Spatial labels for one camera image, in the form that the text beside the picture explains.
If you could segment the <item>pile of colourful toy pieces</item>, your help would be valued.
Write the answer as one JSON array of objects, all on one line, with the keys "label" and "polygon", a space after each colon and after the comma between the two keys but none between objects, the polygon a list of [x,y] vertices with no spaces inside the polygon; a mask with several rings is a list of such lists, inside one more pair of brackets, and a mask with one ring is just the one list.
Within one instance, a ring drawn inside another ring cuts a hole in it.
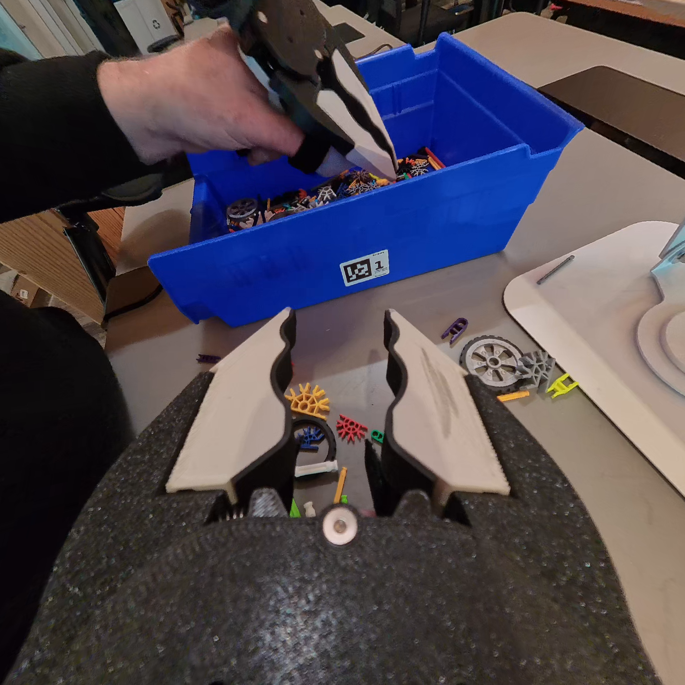
[{"label": "pile of colourful toy pieces", "polygon": [[[399,159],[395,182],[411,180],[445,168],[446,165],[427,147]],[[230,234],[256,227],[279,218],[320,208],[333,202],[356,197],[387,187],[392,182],[372,173],[350,168],[310,190],[298,189],[276,197],[239,199],[227,206],[227,229]]]}]

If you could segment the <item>person's left forearm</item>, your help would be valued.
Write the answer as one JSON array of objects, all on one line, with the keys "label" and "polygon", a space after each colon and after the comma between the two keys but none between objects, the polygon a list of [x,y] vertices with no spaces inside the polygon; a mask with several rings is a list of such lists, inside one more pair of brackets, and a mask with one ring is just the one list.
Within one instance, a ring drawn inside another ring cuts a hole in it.
[{"label": "person's left forearm", "polygon": [[97,82],[106,59],[1,50],[1,222],[162,170],[142,164],[106,107]]}]

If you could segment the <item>yellow fan toy connector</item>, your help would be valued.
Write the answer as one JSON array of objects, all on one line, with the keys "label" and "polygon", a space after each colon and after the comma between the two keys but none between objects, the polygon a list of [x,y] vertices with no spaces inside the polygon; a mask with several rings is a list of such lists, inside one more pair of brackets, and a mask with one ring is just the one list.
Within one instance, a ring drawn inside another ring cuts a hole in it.
[{"label": "yellow fan toy connector", "polygon": [[327,421],[330,412],[330,399],[319,385],[314,388],[310,383],[299,384],[299,391],[290,389],[285,394],[292,412]]}]

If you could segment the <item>black toy tyre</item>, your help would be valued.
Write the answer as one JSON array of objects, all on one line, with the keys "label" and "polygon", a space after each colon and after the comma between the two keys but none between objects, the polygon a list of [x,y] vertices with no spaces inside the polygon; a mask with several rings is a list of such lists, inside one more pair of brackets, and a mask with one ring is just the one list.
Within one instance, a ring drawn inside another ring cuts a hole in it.
[{"label": "black toy tyre", "polygon": [[311,464],[320,463],[320,462],[323,462],[326,460],[336,460],[336,453],[337,453],[336,435],[334,434],[333,430],[330,428],[329,424],[326,421],[323,421],[319,418],[314,418],[312,416],[302,416],[300,418],[296,418],[293,421],[294,438],[295,438],[296,433],[299,433],[301,431],[301,429],[303,429],[304,426],[307,426],[307,425],[313,425],[315,427],[320,428],[325,433],[325,438],[321,442],[319,451],[317,451],[317,452],[300,450],[299,446],[296,443],[296,446],[297,446],[296,466],[298,466],[298,465],[311,465]]}]

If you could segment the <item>grey toy wheel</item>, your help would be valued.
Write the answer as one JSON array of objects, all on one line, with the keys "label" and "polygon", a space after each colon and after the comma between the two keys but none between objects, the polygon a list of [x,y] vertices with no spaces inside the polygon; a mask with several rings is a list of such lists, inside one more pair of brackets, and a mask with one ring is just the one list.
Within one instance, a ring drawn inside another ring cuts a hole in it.
[{"label": "grey toy wheel", "polygon": [[523,353],[499,336],[478,336],[469,340],[460,354],[460,364],[468,373],[498,392],[508,392],[518,382],[518,364]]}]

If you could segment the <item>grey snowflake toy connector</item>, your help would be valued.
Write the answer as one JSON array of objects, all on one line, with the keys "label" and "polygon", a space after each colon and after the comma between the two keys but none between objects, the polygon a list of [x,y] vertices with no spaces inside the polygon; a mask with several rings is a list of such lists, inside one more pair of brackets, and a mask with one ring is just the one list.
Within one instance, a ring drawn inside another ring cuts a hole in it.
[{"label": "grey snowflake toy connector", "polygon": [[517,364],[517,389],[547,392],[552,379],[555,359],[544,350],[521,355]]}]

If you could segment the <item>blue plastic bin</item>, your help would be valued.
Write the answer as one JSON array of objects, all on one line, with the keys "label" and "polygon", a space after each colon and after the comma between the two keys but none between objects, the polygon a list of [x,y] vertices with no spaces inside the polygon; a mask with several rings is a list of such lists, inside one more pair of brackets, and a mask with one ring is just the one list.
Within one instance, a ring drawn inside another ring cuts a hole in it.
[{"label": "blue plastic bin", "polygon": [[428,147],[425,176],[230,233],[226,210],[322,184],[280,158],[191,156],[189,245],[148,264],[198,323],[237,327],[503,250],[565,146],[583,128],[452,36],[359,64],[399,158]]}]

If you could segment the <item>person's left hand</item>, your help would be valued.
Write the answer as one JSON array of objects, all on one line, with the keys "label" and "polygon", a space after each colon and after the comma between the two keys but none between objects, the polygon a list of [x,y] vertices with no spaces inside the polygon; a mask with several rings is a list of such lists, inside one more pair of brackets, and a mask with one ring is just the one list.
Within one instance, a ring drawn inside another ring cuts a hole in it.
[{"label": "person's left hand", "polygon": [[157,56],[102,63],[102,98],[144,164],[249,149],[251,164],[294,156],[304,133],[269,103],[230,26]]}]

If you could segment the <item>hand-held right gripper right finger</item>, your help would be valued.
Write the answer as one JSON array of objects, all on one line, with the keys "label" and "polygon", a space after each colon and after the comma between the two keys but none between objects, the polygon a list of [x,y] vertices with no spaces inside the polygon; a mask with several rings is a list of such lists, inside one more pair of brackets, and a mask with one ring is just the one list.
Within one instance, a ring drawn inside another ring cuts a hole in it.
[{"label": "hand-held right gripper right finger", "polygon": [[436,507],[453,492],[509,495],[467,373],[395,310],[384,315],[387,382],[382,472],[399,494],[421,489]]}]

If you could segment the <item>grey thin toy rod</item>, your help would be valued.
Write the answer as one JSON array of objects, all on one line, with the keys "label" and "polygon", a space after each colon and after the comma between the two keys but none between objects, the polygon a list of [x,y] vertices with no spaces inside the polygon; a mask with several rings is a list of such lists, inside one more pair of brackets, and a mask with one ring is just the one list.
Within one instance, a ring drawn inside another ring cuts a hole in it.
[{"label": "grey thin toy rod", "polygon": [[569,255],[566,257],[563,261],[560,261],[557,263],[551,270],[549,270],[547,273],[545,273],[543,276],[540,277],[536,281],[536,285],[540,286],[547,282],[550,278],[552,278],[556,273],[558,273],[560,270],[565,268],[567,265],[569,265],[572,261],[575,260],[575,255]]}]

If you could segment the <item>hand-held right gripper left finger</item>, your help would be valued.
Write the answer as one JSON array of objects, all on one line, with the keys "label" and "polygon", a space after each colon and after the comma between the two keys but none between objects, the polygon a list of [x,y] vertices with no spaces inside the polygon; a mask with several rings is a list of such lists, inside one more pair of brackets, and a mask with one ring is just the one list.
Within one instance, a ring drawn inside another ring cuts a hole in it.
[{"label": "hand-held right gripper left finger", "polygon": [[252,492],[292,485],[292,378],[296,316],[284,308],[211,370],[213,375],[167,492]]}]

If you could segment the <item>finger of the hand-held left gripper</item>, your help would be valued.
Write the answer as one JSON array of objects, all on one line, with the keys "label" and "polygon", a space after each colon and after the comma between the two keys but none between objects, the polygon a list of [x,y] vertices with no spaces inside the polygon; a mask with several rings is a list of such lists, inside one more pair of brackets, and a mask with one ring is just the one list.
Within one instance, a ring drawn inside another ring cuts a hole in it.
[{"label": "finger of the hand-held left gripper", "polygon": [[346,106],[348,111],[355,121],[371,134],[375,146],[379,150],[383,150],[388,157],[388,162],[376,163],[375,167],[378,169],[378,173],[396,173],[398,166],[395,148],[363,79],[360,79],[360,73],[353,66],[349,55],[343,54],[341,51],[332,52],[331,63],[336,74],[336,80],[341,89],[347,93],[346,98],[349,102]]},{"label": "finger of the hand-held left gripper", "polygon": [[375,176],[394,181],[397,176],[397,159],[387,132],[382,126],[381,139],[384,145],[375,141],[371,132],[359,124],[347,110],[343,100],[332,90],[321,90],[317,96],[319,107],[354,142],[353,149],[345,156],[348,161],[372,172]]}]

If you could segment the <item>white waste bin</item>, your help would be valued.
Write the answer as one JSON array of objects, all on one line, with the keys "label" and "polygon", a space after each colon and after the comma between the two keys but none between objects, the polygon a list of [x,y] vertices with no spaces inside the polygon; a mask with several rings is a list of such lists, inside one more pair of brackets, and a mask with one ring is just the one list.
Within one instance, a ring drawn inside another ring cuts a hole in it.
[{"label": "white waste bin", "polygon": [[184,1],[116,1],[114,7],[143,55],[184,37]]}]

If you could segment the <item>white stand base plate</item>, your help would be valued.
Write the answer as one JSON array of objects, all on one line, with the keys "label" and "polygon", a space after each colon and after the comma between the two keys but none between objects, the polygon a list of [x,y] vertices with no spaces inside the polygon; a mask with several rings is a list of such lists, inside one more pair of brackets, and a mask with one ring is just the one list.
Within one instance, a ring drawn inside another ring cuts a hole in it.
[{"label": "white stand base plate", "polygon": [[513,279],[503,302],[684,494],[684,224],[652,220]]}]

